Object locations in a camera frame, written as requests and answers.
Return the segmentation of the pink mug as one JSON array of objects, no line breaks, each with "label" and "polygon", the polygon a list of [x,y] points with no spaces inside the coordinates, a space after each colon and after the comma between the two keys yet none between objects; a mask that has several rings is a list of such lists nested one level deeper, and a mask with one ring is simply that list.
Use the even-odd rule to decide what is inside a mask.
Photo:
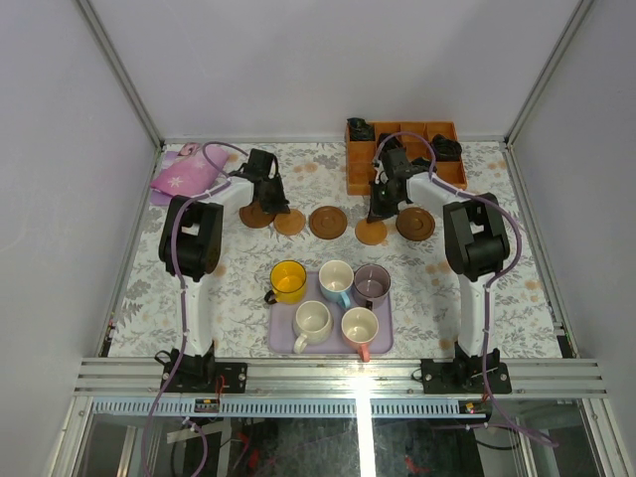
[{"label": "pink mug", "polygon": [[363,363],[371,360],[371,344],[379,332],[376,314],[364,307],[348,310],[341,320],[341,332],[345,342],[358,353]]}]

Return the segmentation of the purple mug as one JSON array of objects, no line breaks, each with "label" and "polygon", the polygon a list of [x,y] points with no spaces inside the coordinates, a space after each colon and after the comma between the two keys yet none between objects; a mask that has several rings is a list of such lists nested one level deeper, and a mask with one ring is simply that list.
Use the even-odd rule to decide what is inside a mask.
[{"label": "purple mug", "polygon": [[386,301],[391,285],[391,276],[384,267],[364,264],[354,273],[353,298],[358,305],[375,310]]}]

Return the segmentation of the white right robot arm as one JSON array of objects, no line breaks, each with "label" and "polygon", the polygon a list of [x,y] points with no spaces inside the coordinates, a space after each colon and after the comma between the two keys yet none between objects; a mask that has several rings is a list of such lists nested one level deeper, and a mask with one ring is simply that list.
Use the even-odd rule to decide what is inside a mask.
[{"label": "white right robot arm", "polygon": [[474,195],[438,177],[427,161],[410,162],[403,148],[379,152],[376,178],[370,183],[368,221],[379,222],[399,212],[403,202],[441,215],[443,244],[460,285],[461,318],[453,380],[461,390],[475,392],[489,378],[491,285],[504,271],[510,243],[504,211],[492,194]]}]

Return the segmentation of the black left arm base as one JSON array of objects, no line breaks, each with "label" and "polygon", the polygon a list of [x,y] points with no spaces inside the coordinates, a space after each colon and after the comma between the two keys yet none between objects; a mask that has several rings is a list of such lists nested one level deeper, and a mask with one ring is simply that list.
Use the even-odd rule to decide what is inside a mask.
[{"label": "black left arm base", "polygon": [[185,355],[166,392],[239,395],[246,380],[247,363],[218,362],[210,349],[204,356]]}]

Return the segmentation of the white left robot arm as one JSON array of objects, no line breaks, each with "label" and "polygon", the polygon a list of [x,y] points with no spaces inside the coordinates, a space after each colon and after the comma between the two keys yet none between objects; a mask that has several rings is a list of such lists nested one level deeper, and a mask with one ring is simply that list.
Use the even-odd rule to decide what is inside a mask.
[{"label": "white left robot arm", "polygon": [[290,212],[277,157],[253,148],[227,172],[228,147],[189,144],[152,184],[170,197],[158,254],[180,287],[175,348],[183,358],[204,357],[214,345],[209,277],[221,258],[224,222],[248,206],[270,216]]}]

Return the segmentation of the light wooden coaster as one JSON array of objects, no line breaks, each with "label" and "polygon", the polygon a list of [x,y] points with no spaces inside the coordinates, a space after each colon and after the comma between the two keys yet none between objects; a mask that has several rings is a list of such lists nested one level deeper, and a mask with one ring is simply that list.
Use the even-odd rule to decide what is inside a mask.
[{"label": "light wooden coaster", "polygon": [[356,224],[355,235],[362,244],[382,245],[387,240],[388,229],[383,222],[369,222],[367,219],[362,219]]},{"label": "light wooden coaster", "polygon": [[299,210],[291,209],[288,214],[278,214],[273,224],[279,234],[291,237],[302,232],[306,224],[306,218]]}]

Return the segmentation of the dark brown coaster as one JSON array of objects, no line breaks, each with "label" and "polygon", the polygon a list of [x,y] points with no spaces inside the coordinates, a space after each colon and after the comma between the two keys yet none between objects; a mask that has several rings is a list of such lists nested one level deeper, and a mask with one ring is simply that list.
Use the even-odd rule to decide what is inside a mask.
[{"label": "dark brown coaster", "polygon": [[241,222],[250,229],[268,227],[275,219],[275,214],[266,213],[259,203],[253,203],[239,209]]},{"label": "dark brown coaster", "polygon": [[319,239],[336,239],[345,232],[347,225],[345,213],[333,206],[319,207],[309,218],[310,230]]},{"label": "dark brown coaster", "polygon": [[433,215],[422,208],[407,208],[397,215],[396,227],[405,239],[424,241],[433,235],[435,221]]}]

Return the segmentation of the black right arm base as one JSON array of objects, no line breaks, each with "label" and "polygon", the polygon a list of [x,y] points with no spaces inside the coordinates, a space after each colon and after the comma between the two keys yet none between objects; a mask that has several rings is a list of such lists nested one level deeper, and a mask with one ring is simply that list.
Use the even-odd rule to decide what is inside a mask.
[{"label": "black right arm base", "polygon": [[[455,344],[455,357],[451,361],[421,359],[419,369],[426,394],[486,394],[482,357],[468,356],[458,344]],[[486,355],[486,375],[493,394],[509,395],[512,392],[510,373],[501,361],[498,348]]]}]

